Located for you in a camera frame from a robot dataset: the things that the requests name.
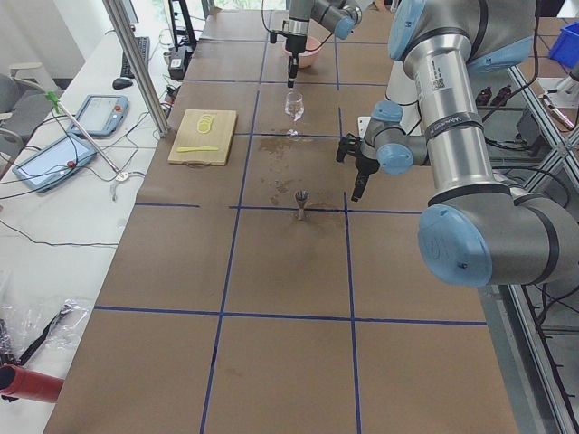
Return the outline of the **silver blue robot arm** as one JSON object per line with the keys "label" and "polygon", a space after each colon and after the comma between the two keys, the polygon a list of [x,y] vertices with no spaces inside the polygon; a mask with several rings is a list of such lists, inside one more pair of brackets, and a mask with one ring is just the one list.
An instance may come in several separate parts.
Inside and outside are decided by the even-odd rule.
{"label": "silver blue robot arm", "polygon": [[307,50],[311,20],[344,40],[362,21],[362,16],[356,1],[293,0],[289,2],[289,16],[281,29],[269,30],[270,43],[276,43],[278,36],[283,36],[285,49],[298,57]]}
{"label": "silver blue robot arm", "polygon": [[524,61],[533,45],[532,1],[405,1],[389,35],[391,59],[416,86],[420,136],[406,135],[402,108],[376,104],[353,148],[360,196],[370,174],[429,164],[436,193],[422,213],[422,258],[452,285],[539,284],[578,263],[578,226],[559,204],[496,175],[470,86],[474,72]]}

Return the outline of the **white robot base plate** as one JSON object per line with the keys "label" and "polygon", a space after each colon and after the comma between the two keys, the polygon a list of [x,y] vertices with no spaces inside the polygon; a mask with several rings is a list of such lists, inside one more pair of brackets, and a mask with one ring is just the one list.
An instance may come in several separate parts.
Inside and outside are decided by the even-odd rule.
{"label": "white robot base plate", "polygon": [[357,118],[358,135],[360,137],[365,135],[370,120],[371,118],[369,116],[361,116]]}

